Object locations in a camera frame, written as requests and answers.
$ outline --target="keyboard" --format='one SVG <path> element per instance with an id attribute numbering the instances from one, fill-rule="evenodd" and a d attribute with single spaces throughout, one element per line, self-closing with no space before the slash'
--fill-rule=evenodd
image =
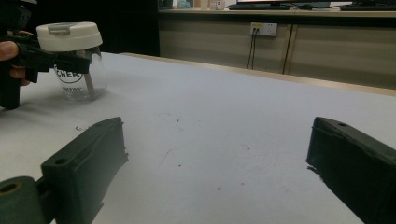
<path id="1" fill-rule="evenodd" d="M 229 10 L 289 10 L 285 6 L 255 6 L 255 5 L 231 5 L 227 6 Z"/>
<path id="2" fill-rule="evenodd" d="M 349 5 L 340 6 L 341 11 L 396 11 L 396 5 L 378 5 L 378 6 L 359 6 Z"/>

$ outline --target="black cabinet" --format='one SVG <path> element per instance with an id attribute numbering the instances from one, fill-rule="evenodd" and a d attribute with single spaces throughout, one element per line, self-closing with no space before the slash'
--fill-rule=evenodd
<path id="1" fill-rule="evenodd" d="M 27 7 L 33 15 L 26 30 L 34 34 L 41 24 L 93 21 L 104 41 L 101 51 L 160 56 L 158 0 L 38 0 Z"/>

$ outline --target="cup lid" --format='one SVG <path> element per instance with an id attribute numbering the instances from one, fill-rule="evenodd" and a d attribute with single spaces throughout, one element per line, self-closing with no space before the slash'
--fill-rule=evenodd
<path id="1" fill-rule="evenodd" d="M 103 43 L 96 23 L 61 22 L 36 27 L 40 48 L 47 51 L 90 49 Z"/>

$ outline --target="cup logo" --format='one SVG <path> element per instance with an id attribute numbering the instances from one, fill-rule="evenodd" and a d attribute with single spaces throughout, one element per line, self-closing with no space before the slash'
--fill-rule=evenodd
<path id="1" fill-rule="evenodd" d="M 56 69 L 56 75 L 58 76 L 59 80 L 69 84 L 80 81 L 83 76 L 81 73 L 67 72 L 59 69 Z"/>

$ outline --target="screw hole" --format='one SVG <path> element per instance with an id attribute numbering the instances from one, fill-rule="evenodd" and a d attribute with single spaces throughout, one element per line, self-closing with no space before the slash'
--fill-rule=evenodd
<path id="1" fill-rule="evenodd" d="M 17 187 L 16 184 L 8 184 L 8 185 L 5 185 L 4 187 L 0 188 L 0 193 L 6 193 L 6 192 L 9 192 L 9 191 L 12 191 L 12 190 L 14 190 L 16 187 Z"/>
<path id="2" fill-rule="evenodd" d="M 64 163 L 66 163 L 67 162 L 67 159 L 59 159 L 59 160 L 57 160 L 56 162 L 55 162 L 55 164 L 57 164 L 57 165 L 62 165 L 62 164 L 64 164 Z"/>

